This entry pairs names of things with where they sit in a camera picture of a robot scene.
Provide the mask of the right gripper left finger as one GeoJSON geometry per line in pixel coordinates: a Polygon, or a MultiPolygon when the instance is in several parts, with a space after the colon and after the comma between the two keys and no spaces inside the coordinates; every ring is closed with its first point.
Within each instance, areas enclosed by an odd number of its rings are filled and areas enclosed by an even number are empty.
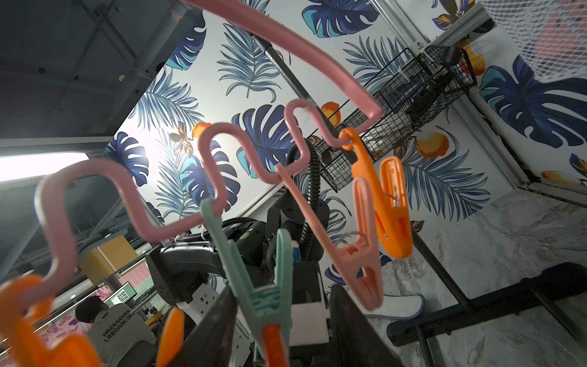
{"type": "Polygon", "coordinates": [[[230,366],[238,303],[230,287],[213,300],[201,321],[195,321],[169,366],[230,366]]]}

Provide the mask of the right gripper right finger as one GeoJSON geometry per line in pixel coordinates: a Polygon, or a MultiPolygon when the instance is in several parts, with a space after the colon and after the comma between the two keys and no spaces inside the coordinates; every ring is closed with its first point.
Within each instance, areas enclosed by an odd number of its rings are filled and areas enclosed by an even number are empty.
{"type": "Polygon", "coordinates": [[[330,294],[333,355],[337,366],[402,366],[340,284],[330,294]]]}

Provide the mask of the dark navy insole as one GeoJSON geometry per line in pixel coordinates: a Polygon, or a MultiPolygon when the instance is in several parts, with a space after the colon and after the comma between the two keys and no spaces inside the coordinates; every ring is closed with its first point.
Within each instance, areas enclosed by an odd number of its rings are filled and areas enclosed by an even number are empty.
{"type": "Polygon", "coordinates": [[[380,317],[392,321],[412,320],[420,316],[424,309],[425,298],[423,295],[385,295],[379,308],[366,310],[361,307],[362,313],[367,317],[380,317]]]}

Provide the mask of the black clothes rack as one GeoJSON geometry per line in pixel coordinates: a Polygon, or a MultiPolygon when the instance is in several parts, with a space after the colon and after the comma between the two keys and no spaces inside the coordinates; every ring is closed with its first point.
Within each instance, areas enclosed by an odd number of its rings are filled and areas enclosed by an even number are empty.
{"type": "MultiPolygon", "coordinates": [[[[394,51],[372,49],[364,42],[350,44],[350,57],[371,68],[371,73],[383,70],[389,59],[406,49],[395,43],[394,51]]],[[[496,166],[480,158],[479,147],[470,136],[464,135],[464,125],[451,131],[447,125],[439,125],[456,135],[461,149],[469,153],[465,165],[474,173],[482,173],[487,179],[484,188],[495,183],[496,166]]],[[[490,293],[464,306],[459,297],[455,307],[437,310],[419,319],[418,324],[427,335],[435,331],[452,331],[479,321],[536,306],[540,297],[550,300],[582,293],[586,289],[586,224],[576,229],[572,216],[543,226],[525,230],[500,229],[496,237],[485,238],[478,228],[478,220],[489,212],[492,196],[478,205],[461,204],[459,201],[442,200],[438,205],[429,200],[408,197],[410,211],[414,214],[414,248],[417,255],[414,264],[425,264],[424,290],[445,284],[450,291],[457,285],[449,277],[449,269],[461,271],[465,255],[471,255],[477,265],[488,265],[489,278],[509,279],[518,275],[521,280],[503,291],[490,293]],[[449,266],[441,262],[442,255],[451,255],[449,266]]]]}

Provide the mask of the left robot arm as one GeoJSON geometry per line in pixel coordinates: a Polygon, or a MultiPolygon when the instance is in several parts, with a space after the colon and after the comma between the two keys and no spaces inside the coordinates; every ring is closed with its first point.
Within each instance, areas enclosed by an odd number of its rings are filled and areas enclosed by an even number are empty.
{"type": "MultiPolygon", "coordinates": [[[[320,158],[313,138],[306,142],[310,150],[309,171],[294,180],[321,224],[328,226],[330,209],[320,195],[320,158]]],[[[255,286],[268,284],[274,275],[279,229],[286,229],[298,242],[303,260],[322,258],[324,250],[289,192],[281,194],[268,209],[266,221],[249,217],[223,221],[223,230],[229,239],[235,240],[255,286]]],[[[208,232],[185,235],[180,245],[157,246],[147,253],[146,262],[157,293],[168,304],[183,304],[193,312],[201,310],[195,303],[195,292],[224,275],[208,232]]]]}

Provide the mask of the pink clip hanger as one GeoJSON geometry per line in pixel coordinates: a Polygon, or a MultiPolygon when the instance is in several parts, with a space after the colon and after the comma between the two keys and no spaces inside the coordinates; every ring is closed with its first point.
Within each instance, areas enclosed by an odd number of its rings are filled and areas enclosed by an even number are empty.
{"type": "MultiPolygon", "coordinates": [[[[359,126],[359,132],[371,128],[383,114],[382,107],[337,61],[318,47],[301,38],[275,20],[263,15],[240,1],[195,1],[194,6],[212,12],[232,21],[239,27],[274,43],[299,57],[319,70],[347,95],[367,116],[367,121],[359,126]]],[[[223,177],[213,159],[210,143],[218,134],[228,134],[236,138],[249,157],[255,174],[266,184],[279,184],[280,174],[269,171],[261,163],[249,136],[241,128],[228,122],[217,122],[207,128],[198,140],[198,150],[203,166],[212,181],[216,199],[213,212],[219,216],[225,209],[228,194],[223,177]]],[[[77,162],[58,172],[47,175],[39,183],[35,192],[35,209],[44,236],[52,254],[52,266],[44,278],[34,278],[30,287],[20,287],[18,297],[11,302],[18,313],[29,310],[34,304],[50,300],[69,281],[76,267],[76,241],[64,209],[64,190],[78,177],[99,174],[108,178],[117,188],[125,204],[128,215],[140,237],[148,242],[162,241],[184,232],[203,222],[201,213],[172,223],[168,226],[154,226],[148,219],[142,200],[125,169],[101,158],[77,162]]]]}

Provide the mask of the person in white shirt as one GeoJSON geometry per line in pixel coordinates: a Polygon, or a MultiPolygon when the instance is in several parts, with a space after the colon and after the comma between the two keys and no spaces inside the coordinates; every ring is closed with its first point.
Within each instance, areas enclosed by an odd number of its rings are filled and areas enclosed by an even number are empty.
{"type": "Polygon", "coordinates": [[[91,296],[78,304],[75,317],[90,325],[86,338],[107,366],[118,366],[140,342],[156,345],[156,336],[149,326],[126,304],[109,307],[99,296],[91,296]]]}

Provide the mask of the orange clothes peg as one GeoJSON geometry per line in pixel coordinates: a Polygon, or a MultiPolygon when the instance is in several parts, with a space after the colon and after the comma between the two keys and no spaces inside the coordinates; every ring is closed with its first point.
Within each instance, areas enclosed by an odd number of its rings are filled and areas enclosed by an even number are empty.
{"type": "Polygon", "coordinates": [[[28,275],[1,286],[1,338],[6,341],[15,366],[101,366],[92,344],[81,333],[65,334],[54,341],[44,336],[39,325],[49,316],[53,296],[20,304],[24,292],[41,283],[41,277],[28,275]]]}
{"type": "Polygon", "coordinates": [[[357,162],[351,166],[353,177],[365,179],[371,188],[375,224],[384,250],[393,258],[407,258],[413,251],[413,240],[400,158],[388,157],[381,161],[376,170],[362,139],[354,129],[344,128],[339,137],[349,139],[343,149],[354,150],[356,153],[357,162]]]}

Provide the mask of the pink triangle item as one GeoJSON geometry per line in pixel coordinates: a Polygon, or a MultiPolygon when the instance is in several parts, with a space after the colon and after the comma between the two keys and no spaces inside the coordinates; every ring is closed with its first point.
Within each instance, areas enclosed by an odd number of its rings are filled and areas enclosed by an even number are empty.
{"type": "Polygon", "coordinates": [[[533,55],[549,73],[585,68],[586,7],[552,12],[536,39],[533,55]]]}

